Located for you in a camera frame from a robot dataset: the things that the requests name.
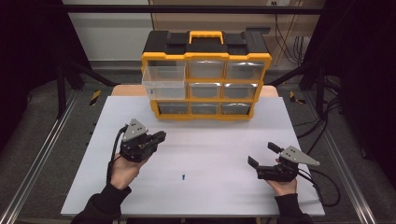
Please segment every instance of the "white table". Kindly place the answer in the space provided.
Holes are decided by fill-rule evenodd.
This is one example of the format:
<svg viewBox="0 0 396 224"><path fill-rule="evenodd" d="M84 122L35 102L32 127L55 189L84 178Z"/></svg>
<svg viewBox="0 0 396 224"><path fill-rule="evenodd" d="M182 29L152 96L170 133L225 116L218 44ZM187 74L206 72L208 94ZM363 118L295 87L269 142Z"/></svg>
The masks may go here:
<svg viewBox="0 0 396 224"><path fill-rule="evenodd" d="M251 120L158 120L146 96L109 96L92 140L64 203L74 216L106 184L106 168L116 135L131 119L166 140L131 184L121 206L127 217L265 217L278 214L272 189L248 165L275 165L268 142L299 147L283 99L262 97ZM303 212L323 216L315 189L298 177Z"/></svg>

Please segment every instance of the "cable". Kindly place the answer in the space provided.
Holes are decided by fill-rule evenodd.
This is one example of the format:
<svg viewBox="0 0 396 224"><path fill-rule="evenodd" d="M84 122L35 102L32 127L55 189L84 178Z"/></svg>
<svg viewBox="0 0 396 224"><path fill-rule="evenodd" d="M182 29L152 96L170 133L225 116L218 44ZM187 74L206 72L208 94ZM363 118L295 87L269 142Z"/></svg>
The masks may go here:
<svg viewBox="0 0 396 224"><path fill-rule="evenodd" d="M317 142L319 141L320 137L323 135L324 131L326 130L327 124L328 124L328 120L326 119L324 122L324 127L323 127L322 131L318 135L317 139L315 139L315 142L312 144L312 146L308 149L308 151L306 152L306 155L309 155L311 153L311 151L314 149L314 147L317 144Z"/></svg>
<svg viewBox="0 0 396 224"><path fill-rule="evenodd" d="M341 91L341 87L335 85L331 80L329 80L327 77L325 77L324 79L324 85L325 87L331 91L332 93L334 93L335 95L338 95L339 92Z"/></svg>
<svg viewBox="0 0 396 224"><path fill-rule="evenodd" d="M335 207L336 205L338 205L341 202L341 190L338 187L338 185L335 183L335 181L333 181L328 175L325 175L320 171L317 171L317 170L309 170L309 171L312 173L317 173L319 175L323 175L324 177L326 177L328 180L330 180L332 182L332 184L335 187L335 190L337 191L337 199L335 200L335 202L334 203L323 203L323 206Z"/></svg>
<svg viewBox="0 0 396 224"><path fill-rule="evenodd" d="M303 53L303 48L304 48L304 37L303 36L294 37L293 55L296 58L299 66L303 63L305 56L305 54Z"/></svg>
<svg viewBox="0 0 396 224"><path fill-rule="evenodd" d="M305 174L307 174L307 175L309 175L309 177L312 179L312 175L311 174L309 174L307 171L305 171L305 170L302 170L302 169L299 169L300 171L303 171Z"/></svg>
<svg viewBox="0 0 396 224"><path fill-rule="evenodd" d="M108 163L108 166L107 166L107 174L106 174L106 182L107 182L107 184L110 183L110 180L111 180L111 171L113 170L114 161L118 160L121 157L121 156L117 157L114 160L114 156L116 154L116 149L117 149L117 145L119 144L120 136L121 136L122 133L126 132L127 128L128 128L128 125L125 125L117 133L116 141L114 142L114 146L113 146L113 152L111 153L111 159L110 159L110 162Z"/></svg>
<svg viewBox="0 0 396 224"><path fill-rule="evenodd" d="M282 35L282 33L280 32L279 26L277 25L277 14L275 14L275 25L276 25L276 28L275 28L275 40L276 40L277 44L280 46L280 49L281 49L281 50L283 51L283 53L285 54L286 59L287 59L290 63L297 64L297 61L292 57L292 55L291 55L291 53L290 53L290 51L289 51L288 45L286 44L286 40L283 38L283 35ZM290 60L288 54L287 54L286 51L283 49L283 47L280 45L279 40L277 39L277 31L279 31L280 37L281 37L281 39L283 40L283 43L285 44L285 45L284 45L284 46L285 46L285 49L288 51L290 57L294 60L294 62L292 62L292 61Z"/></svg>
<svg viewBox="0 0 396 224"><path fill-rule="evenodd" d="M320 125L322 124L323 121L326 121L326 119L327 119L327 117L328 117L328 113L334 109L334 108L331 108L331 106L332 106L336 101L338 101L338 98L334 98L334 99L330 100L330 102L329 102L328 105L327 105L326 110L324 111L324 117L323 117L323 119L318 120L318 122L317 122L310 130L308 130L307 132L302 133L302 134L300 134L300 135L297 135L297 138L303 138L303 137L308 136L309 134L311 134L312 132L314 132L314 131L317 129L317 127L320 126Z"/></svg>
<svg viewBox="0 0 396 224"><path fill-rule="evenodd" d="M302 122L302 123L298 123L298 124L293 124L293 127L297 127L297 126L302 126L302 125L310 124L310 123L313 123L313 122L317 121L318 119L319 119L319 118L316 118L316 119L314 119L314 120L307 121L307 122Z"/></svg>

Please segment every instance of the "black cable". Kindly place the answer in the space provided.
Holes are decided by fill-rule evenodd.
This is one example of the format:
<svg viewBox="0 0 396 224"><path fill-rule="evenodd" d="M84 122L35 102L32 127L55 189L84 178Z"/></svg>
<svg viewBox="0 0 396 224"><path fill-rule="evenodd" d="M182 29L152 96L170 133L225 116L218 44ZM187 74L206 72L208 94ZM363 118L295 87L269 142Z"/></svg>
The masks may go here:
<svg viewBox="0 0 396 224"><path fill-rule="evenodd" d="M302 125L310 124L310 123L313 123L313 122L317 121L318 119L319 119L319 117L317 117L316 119L311 120L311 121L302 122L302 123L298 123L298 124L293 124L293 127L297 127L297 126L302 126Z"/></svg>
<svg viewBox="0 0 396 224"><path fill-rule="evenodd" d="M337 199L335 200L334 203L323 203L322 205L326 206L326 207L335 207L336 205L338 205L341 202L341 190L338 187L338 185L335 183L335 181L333 181L328 175L325 175L320 171L317 171L317 170L309 170L309 171L312 173L317 173L319 175L323 175L324 177L326 177L328 180L330 180L332 182L332 184L335 187L335 190L337 191Z"/></svg>
<svg viewBox="0 0 396 224"><path fill-rule="evenodd" d="M341 91L341 87L335 85L334 83L332 83L332 81L330 81L327 77L325 77L324 79L324 85L327 89L330 89L332 91L335 92L335 95L338 95L339 92Z"/></svg>
<svg viewBox="0 0 396 224"><path fill-rule="evenodd" d="M338 101L338 98L334 98L334 99L332 99L330 102L329 102L329 104L327 105L327 108L326 108L326 111L324 112L324 127L323 127L323 129L321 130L321 132L319 133L319 135L318 135L318 137L315 139L315 141L314 141L314 143L312 144L312 146L308 149L308 151L306 152L306 155L309 155L310 153L311 153L311 151L314 149L314 147L315 147L315 145L317 144L317 142L319 141L319 139L320 139L320 137L323 135L323 133L324 133L324 131L326 130L326 128L327 128L327 124L329 123L329 113L330 113L330 111L332 111L332 110L334 110L335 108L338 108L339 107L339 105L338 106L336 106L336 107L333 107L332 108L332 105L333 104L335 104L335 103L337 103L337 101Z"/></svg>
<svg viewBox="0 0 396 224"><path fill-rule="evenodd" d="M318 122L317 122L310 130L308 130L307 132L302 133L302 134L300 134L300 135L297 135L297 138L303 138L303 137L308 136L309 134L311 134L312 132L314 132L314 131L317 129L317 127L318 127L322 122L323 122L323 119L318 120Z"/></svg>
<svg viewBox="0 0 396 224"><path fill-rule="evenodd" d="M283 53L285 54L286 59L287 59L290 63L297 64L297 61L292 57L292 55L291 55L291 53L290 53L290 51L289 51L288 45L286 44L286 40L283 38L283 35L282 35L282 33L280 32L279 26L277 25L277 14L275 14L275 25L276 25L276 28L275 28L275 40L276 40L277 44L280 46L280 49L281 49L281 50L283 51ZM292 61L290 60L288 54L287 54L286 51L283 49L283 47L280 45L279 40L277 39L277 31L279 31L280 37L281 37L281 39L283 40L283 43L285 44L285 49L288 51L289 56L294 60L294 62L292 62Z"/></svg>
<svg viewBox="0 0 396 224"><path fill-rule="evenodd" d="M322 194L321 194L321 192L320 192L320 188L319 188L318 184L315 183L315 181L312 179L312 176L311 176L311 178L310 178L310 177L308 177L308 176L306 176L306 175L301 174L300 172L298 173L298 175L301 176L302 178L306 179L307 181L309 181L309 182L312 183L314 189L315 189L315 190L317 191L317 193L318 193L319 201L320 201L320 202L322 203L322 205L324 206L324 204L323 204L323 196L322 196Z"/></svg>
<svg viewBox="0 0 396 224"><path fill-rule="evenodd" d="M323 135L324 131L326 130L328 122L329 121L326 119L324 122L324 127L323 127L322 131L318 135L317 139L315 139L315 142L312 144L312 146L308 149L308 151L306 152L306 155L309 155L311 153L311 151L314 149L314 147L317 144L317 142L319 141L320 137Z"/></svg>
<svg viewBox="0 0 396 224"><path fill-rule="evenodd" d="M333 110L333 108L331 108L331 106L332 106L332 104L334 104L336 101L338 101L338 98L334 98L334 99L330 100L330 102L329 102L328 105L327 105L326 110L323 112L323 113L324 113L323 119L320 119L320 120L319 120L310 130L308 130L307 132L302 133L302 134L300 134L300 135L297 135L297 138L306 137L306 136L308 136L309 134L311 134L312 132L314 132L314 131L317 129L317 127L320 126L320 125L322 124L322 122L325 121L325 120L327 119L328 113L329 113L331 110Z"/></svg>
<svg viewBox="0 0 396 224"><path fill-rule="evenodd" d="M128 128L128 125L125 125L117 133L116 141L114 142L113 151L111 153L111 159L110 159L110 162L108 163L108 166L107 166L107 174L106 174L106 182L107 182L107 184L110 183L110 180L111 180L111 172L113 170L113 163L114 163L114 161L116 161L116 160L118 160L120 158L120 157L117 157L114 160L114 156L116 154L116 149L117 149L117 145L119 144L120 136L121 136L122 133L126 132L127 128Z"/></svg>
<svg viewBox="0 0 396 224"><path fill-rule="evenodd" d="M303 63L305 54L303 53L304 48L304 37L303 36L296 36L294 37L294 44L293 44L293 55L297 60L297 64L299 66Z"/></svg>
<svg viewBox="0 0 396 224"><path fill-rule="evenodd" d="M303 171L306 175L309 175L309 177L312 179L312 175L309 174L307 171L305 171L305 170L303 170L303 169L300 169L300 168L299 168L299 170L300 170L300 171Z"/></svg>

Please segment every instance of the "floor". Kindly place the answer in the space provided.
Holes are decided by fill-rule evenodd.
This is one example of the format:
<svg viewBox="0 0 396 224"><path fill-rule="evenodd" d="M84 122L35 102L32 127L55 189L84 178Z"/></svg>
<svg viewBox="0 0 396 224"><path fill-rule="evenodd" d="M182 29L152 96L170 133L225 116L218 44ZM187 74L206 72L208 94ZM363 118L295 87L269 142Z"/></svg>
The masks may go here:
<svg viewBox="0 0 396 224"><path fill-rule="evenodd" d="M103 76L125 84L139 83L141 78L138 71L101 72ZM278 75L279 73L267 75L265 82L268 83ZM86 85L83 91L67 90L68 97L74 99L74 106L68 111L69 116L63 123L56 120L55 82L49 82L30 92L29 105L21 123L0 155L0 211L4 212L2 218L5 218L5 214L9 214L6 213L7 209L12 208L12 222L8 223L61 223L61 220L67 223L70 219L62 217L60 211L106 97L112 90L88 77L84 79ZM300 135L316 123L316 114L309 104L315 94L300 91L294 81L277 87L277 90L284 99L296 134ZM101 94L97 102L90 105L93 93L98 90ZM334 93L325 92L327 102L334 98ZM396 223L395 189L382 175L375 161L361 156L359 143L342 115L339 104L335 103L332 108L326 132L319 138L310 155L321 162L315 169L329 176L338 185L341 197L336 206L324 207L325 217L314 217L314 220L317 223L364 223L357 207L365 203L365 211L374 216L375 223ZM59 134L52 135L46 141L53 126L59 127ZM307 152L313 145L322 127L323 125L319 126L308 136L299 139L302 151ZM332 150L329 149L334 147L329 136L342 155L346 168L352 175L352 182L356 182L355 188L345 182L344 171L338 168L339 161L334 160ZM43 146L49 146L49 150L45 151ZM44 155L41 161L36 160L37 155ZM312 176L320 186L324 203L335 202L337 194L332 182L318 173L312 172ZM362 200L354 199L356 192L351 192L350 189L360 191ZM274 218L262 218L262 223L274 222Z"/></svg>

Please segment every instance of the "yellow storage organizer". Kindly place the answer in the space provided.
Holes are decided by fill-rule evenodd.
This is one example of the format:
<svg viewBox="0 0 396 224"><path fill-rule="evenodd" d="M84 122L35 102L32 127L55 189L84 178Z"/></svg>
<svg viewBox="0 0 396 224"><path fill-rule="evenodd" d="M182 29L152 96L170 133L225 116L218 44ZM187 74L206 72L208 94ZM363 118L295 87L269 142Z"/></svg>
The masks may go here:
<svg viewBox="0 0 396 224"><path fill-rule="evenodd" d="M152 31L142 85L158 119L251 119L271 60L258 32Z"/></svg>

